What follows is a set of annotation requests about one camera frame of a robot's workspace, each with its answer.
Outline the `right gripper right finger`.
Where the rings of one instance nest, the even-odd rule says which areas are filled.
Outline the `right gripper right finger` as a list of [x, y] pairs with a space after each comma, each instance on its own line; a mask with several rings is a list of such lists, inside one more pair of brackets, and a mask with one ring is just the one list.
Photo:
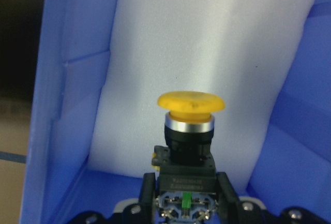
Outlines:
[[328, 223], [299, 206], [285, 208], [278, 216], [274, 215], [257, 204], [256, 198], [240, 198], [225, 172], [217, 173], [216, 193], [221, 223]]

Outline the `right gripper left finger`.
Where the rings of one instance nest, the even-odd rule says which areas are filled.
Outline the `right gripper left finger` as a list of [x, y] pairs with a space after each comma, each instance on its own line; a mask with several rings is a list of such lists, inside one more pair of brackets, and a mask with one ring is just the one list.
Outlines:
[[69, 223], [154, 223], [155, 212], [155, 173], [145, 173], [140, 189], [140, 194], [135, 202], [118, 202], [121, 210], [113, 212], [105, 218], [99, 212], [86, 211], [79, 213]]

